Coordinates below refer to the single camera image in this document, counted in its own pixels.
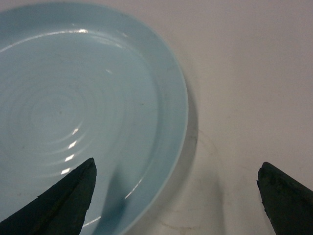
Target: ceramic plate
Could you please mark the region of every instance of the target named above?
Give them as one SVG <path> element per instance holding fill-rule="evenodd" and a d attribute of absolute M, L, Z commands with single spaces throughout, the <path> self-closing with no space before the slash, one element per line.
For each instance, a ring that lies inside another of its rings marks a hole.
<path fill-rule="evenodd" d="M 76 3 L 0 13 L 0 221 L 93 157 L 81 234 L 124 233 L 173 171 L 187 117 L 177 61 L 136 19 Z"/>

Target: stain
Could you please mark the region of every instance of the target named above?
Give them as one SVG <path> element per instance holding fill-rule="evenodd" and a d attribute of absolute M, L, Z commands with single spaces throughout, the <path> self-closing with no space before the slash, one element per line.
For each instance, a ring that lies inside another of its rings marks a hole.
<path fill-rule="evenodd" d="M 179 232 L 180 235 L 186 235 L 187 232 L 189 231 L 196 231 L 196 230 L 199 230 L 201 227 L 200 226 L 193 226 L 193 227 L 175 227 L 175 226 L 172 226 L 172 225 L 169 225 L 167 223 L 164 223 L 162 221 L 159 221 L 159 223 L 165 227 L 168 227 L 170 229 L 173 229 L 173 230 L 176 230 Z"/>

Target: tabletop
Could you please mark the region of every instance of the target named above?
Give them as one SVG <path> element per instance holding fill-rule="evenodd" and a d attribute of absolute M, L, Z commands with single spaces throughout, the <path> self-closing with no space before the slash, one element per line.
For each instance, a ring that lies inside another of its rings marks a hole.
<path fill-rule="evenodd" d="M 274 235 L 256 184 L 262 163 L 313 189 L 313 1 L 85 2 L 151 27 L 187 83 L 180 159 L 127 235 Z M 0 0 L 0 10 L 23 4 Z"/>

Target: light blue plate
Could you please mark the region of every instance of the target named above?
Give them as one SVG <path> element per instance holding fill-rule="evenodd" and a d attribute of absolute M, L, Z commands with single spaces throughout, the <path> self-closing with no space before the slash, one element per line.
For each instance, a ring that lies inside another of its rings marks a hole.
<path fill-rule="evenodd" d="M 187 118 L 174 55 L 136 19 L 76 3 L 0 13 L 0 221 L 93 157 L 81 234 L 126 232 L 172 173 Z"/>

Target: dark green object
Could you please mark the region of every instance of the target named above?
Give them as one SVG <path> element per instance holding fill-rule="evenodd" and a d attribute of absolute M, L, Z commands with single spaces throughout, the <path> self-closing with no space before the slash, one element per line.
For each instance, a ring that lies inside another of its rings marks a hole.
<path fill-rule="evenodd" d="M 97 170 L 89 158 L 34 201 L 0 223 L 0 235 L 78 235 Z"/>
<path fill-rule="evenodd" d="M 277 235 L 313 235 L 313 192 L 270 163 L 258 173 L 265 212 Z"/>

